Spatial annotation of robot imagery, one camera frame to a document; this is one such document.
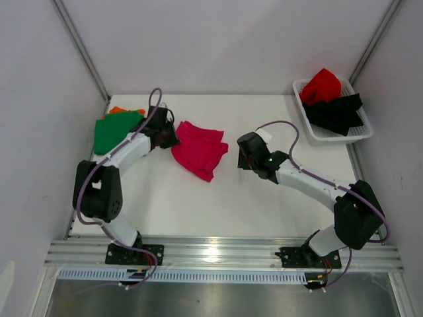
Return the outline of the orange t shirt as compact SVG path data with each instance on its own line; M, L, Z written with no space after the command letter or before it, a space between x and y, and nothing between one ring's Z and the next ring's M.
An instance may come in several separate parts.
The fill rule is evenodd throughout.
M102 116L102 120L104 120L107 115L119 114L119 113L124 113L124 112L136 112L140 116L144 116L145 115L145 110L144 109L127 110L127 109L124 109L124 108L120 108L118 106L115 106L107 114L105 114L105 115Z

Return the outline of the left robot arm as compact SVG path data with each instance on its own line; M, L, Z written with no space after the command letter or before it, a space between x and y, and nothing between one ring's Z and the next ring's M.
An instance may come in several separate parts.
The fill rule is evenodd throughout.
M173 111L162 103L150 106L146 118L133 127L124 139L97 160L82 160L77 165L73 207L84 225L97 225L120 247L120 256L129 264L143 257L142 237L121 213L121 177L153 149L169 149L180 143L176 136Z

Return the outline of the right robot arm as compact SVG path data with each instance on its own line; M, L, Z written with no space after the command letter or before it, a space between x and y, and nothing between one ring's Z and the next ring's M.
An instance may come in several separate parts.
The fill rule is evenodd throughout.
M240 169L251 170L263 180L293 188L333 213L334 224L313 233L301 246L301 257L307 265L317 266L331 252L342 248L362 249L383 224L381 206L367 182L336 184L303 170L292 163L288 154L270 152L256 132L238 138L237 145Z

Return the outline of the pink t shirt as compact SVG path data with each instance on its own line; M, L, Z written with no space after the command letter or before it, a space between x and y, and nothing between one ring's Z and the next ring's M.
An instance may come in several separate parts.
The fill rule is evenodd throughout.
M171 148L175 161L199 179L210 183L214 170L229 150L229 145L222 141L224 131L204 129L183 121L176 129L176 136L180 143Z

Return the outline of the green t shirt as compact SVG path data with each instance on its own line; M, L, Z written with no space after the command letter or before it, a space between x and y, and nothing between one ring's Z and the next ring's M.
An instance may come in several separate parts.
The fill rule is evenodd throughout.
M107 114L95 124L94 154L105 155L122 142L143 115L138 112Z

